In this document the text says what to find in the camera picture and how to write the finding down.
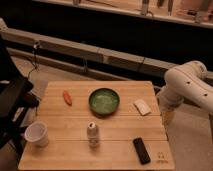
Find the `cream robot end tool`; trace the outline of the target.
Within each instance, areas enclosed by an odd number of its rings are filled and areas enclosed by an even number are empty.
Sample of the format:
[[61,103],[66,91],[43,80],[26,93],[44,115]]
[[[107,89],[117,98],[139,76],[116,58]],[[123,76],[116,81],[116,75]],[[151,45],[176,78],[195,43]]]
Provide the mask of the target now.
[[163,123],[169,125],[174,118],[174,109],[172,107],[165,107],[162,111]]

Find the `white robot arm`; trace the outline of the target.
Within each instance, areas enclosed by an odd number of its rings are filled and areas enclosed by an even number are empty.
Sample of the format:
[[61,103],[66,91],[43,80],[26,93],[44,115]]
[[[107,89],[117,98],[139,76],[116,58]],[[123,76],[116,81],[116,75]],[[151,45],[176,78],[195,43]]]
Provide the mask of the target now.
[[165,85],[156,95],[164,125],[172,121],[174,109],[185,98],[213,116],[213,86],[204,82],[206,74],[207,68],[200,61],[190,61],[165,72]]

